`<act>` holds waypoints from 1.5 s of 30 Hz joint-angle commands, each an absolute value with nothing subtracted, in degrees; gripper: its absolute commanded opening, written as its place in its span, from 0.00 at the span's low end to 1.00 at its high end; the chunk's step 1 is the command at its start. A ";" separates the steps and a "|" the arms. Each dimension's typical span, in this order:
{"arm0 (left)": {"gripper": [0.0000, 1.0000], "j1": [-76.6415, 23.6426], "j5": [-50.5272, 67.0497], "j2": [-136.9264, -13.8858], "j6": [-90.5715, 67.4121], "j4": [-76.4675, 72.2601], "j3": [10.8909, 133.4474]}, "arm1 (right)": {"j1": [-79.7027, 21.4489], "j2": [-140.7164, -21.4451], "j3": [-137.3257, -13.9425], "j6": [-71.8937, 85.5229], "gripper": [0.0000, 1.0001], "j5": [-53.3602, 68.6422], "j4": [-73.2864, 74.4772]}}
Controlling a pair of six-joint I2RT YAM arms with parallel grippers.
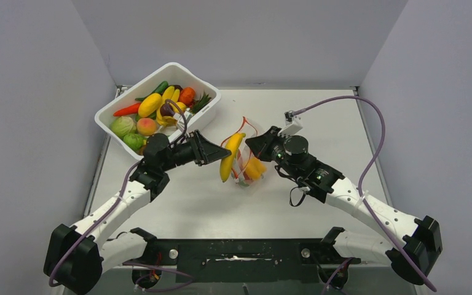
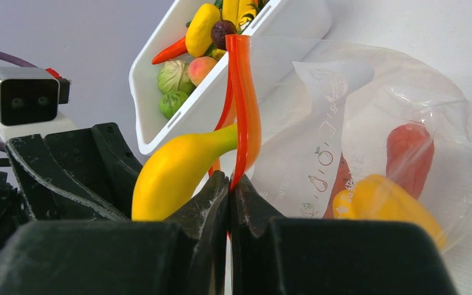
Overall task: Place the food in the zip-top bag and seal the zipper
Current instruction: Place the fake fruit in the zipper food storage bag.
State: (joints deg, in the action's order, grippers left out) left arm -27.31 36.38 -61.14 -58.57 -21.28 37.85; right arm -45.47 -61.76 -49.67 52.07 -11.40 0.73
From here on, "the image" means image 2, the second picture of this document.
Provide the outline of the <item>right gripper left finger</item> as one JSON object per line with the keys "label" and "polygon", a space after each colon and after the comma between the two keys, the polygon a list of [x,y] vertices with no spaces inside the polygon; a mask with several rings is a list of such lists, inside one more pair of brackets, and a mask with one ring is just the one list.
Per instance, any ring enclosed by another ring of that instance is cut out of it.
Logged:
{"label": "right gripper left finger", "polygon": [[33,221],[0,252],[0,294],[223,294],[228,180],[163,222]]}

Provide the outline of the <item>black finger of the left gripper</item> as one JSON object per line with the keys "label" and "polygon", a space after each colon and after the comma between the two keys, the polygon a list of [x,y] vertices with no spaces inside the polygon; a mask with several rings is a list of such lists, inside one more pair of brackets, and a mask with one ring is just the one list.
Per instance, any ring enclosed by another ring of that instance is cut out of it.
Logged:
{"label": "black finger of the left gripper", "polygon": [[44,139],[59,166],[130,218],[141,164],[115,123],[53,133]]}

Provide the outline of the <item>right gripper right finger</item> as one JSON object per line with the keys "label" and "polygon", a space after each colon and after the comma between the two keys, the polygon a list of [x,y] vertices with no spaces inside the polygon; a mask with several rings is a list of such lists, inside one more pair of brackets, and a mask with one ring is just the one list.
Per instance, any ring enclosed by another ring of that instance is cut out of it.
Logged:
{"label": "right gripper right finger", "polygon": [[413,224],[287,218],[248,178],[229,204],[234,294],[457,293]]}

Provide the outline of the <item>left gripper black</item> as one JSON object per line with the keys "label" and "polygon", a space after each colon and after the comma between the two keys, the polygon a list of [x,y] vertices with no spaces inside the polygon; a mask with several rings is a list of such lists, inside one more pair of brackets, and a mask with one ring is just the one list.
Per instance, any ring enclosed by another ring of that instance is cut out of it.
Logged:
{"label": "left gripper black", "polygon": [[[6,151],[27,175],[55,195],[80,205],[96,217],[108,220],[128,219],[59,166],[41,135],[11,138],[6,143]],[[10,162],[7,158],[0,158],[0,168],[4,167],[10,167]],[[0,171],[0,251],[21,222],[18,209],[20,201],[18,189],[7,181],[7,173]]]}

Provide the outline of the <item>yellow bell pepper toy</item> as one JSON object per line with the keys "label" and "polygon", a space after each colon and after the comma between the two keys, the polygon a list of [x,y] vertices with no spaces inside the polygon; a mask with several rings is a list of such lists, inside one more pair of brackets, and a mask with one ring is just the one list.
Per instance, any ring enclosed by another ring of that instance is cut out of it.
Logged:
{"label": "yellow bell pepper toy", "polygon": [[335,219],[409,222],[423,228],[437,248],[447,245],[435,217],[394,181],[377,174],[350,180],[332,201]]}

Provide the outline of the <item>clear zip bag red zipper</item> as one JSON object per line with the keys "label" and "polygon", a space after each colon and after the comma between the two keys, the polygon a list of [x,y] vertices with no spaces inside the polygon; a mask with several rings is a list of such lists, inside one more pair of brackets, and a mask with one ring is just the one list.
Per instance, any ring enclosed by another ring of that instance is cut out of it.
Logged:
{"label": "clear zip bag red zipper", "polygon": [[281,214],[334,218],[348,181],[386,177],[390,132],[420,122],[435,153],[417,201],[443,251],[472,229],[472,101],[446,76],[390,49],[285,37],[251,38],[250,68],[262,127],[251,183]]}

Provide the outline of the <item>yellow mango toy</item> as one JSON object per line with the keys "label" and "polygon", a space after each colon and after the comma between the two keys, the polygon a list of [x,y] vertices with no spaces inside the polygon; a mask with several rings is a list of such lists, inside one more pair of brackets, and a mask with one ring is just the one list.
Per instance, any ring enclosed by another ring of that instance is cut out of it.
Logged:
{"label": "yellow mango toy", "polygon": [[195,13],[185,36],[187,52],[193,57],[201,57],[212,43],[211,29],[221,19],[220,10],[210,3],[200,6]]}

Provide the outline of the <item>dark purple plum toy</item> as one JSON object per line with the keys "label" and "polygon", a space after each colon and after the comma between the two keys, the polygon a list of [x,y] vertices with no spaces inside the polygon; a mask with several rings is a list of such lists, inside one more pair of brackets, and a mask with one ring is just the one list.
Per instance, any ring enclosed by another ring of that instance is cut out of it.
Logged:
{"label": "dark purple plum toy", "polygon": [[226,35],[236,34],[237,27],[230,20],[219,20],[211,29],[211,39],[217,49],[227,50]]}

